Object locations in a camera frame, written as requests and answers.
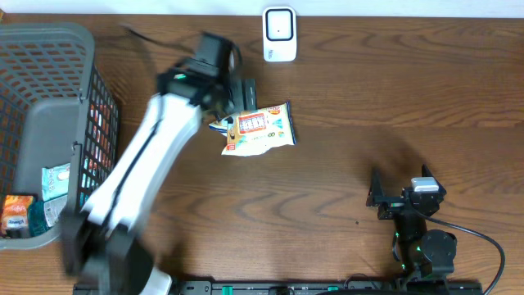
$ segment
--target plastic basket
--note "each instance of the plastic basket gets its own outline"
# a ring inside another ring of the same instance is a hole
[[[29,177],[27,171],[34,174],[41,170],[44,166],[38,164],[40,160],[56,161],[53,165],[70,162],[67,206],[79,211],[111,173],[119,110],[93,58],[93,37],[80,25],[0,25],[0,193],[3,196],[35,193],[41,197],[41,172],[34,184],[35,177]],[[49,134],[38,130],[46,124],[42,123],[47,122],[45,117],[32,116],[55,113],[71,134],[54,134],[56,142],[53,142]],[[49,147],[52,155],[47,156],[45,151]],[[0,248],[41,247],[59,233],[54,226],[38,237],[0,239]]]

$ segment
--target orange package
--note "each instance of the orange package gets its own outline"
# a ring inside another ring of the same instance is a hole
[[[33,196],[6,196],[2,213],[2,234],[6,235],[8,231],[29,230],[27,211],[33,201]]]

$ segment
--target wood grain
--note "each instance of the wood grain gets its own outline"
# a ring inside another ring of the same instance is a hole
[[[391,193],[426,162],[448,189],[436,215],[496,239],[507,254],[493,294],[524,293],[524,20],[301,17],[292,63],[262,57],[261,19],[240,16],[7,15],[74,21],[96,39],[97,66],[122,108],[120,151],[180,53],[129,37],[119,23],[194,46],[201,30],[241,47],[260,107],[291,101],[299,143],[222,157],[205,127],[156,199],[144,240],[172,274],[216,279],[345,279],[400,271],[392,222],[364,206],[372,166]],[[484,287],[496,249],[458,236],[456,279]],[[0,253],[0,293],[70,293],[59,244]]]

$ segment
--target light blue package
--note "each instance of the light blue package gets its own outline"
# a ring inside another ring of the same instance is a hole
[[[42,199],[44,202],[67,194],[71,164],[42,168]]]

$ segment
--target white background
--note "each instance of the white background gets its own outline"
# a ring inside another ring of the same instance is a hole
[[[280,5],[299,16],[524,17],[524,0],[0,0],[8,13],[259,16]]]

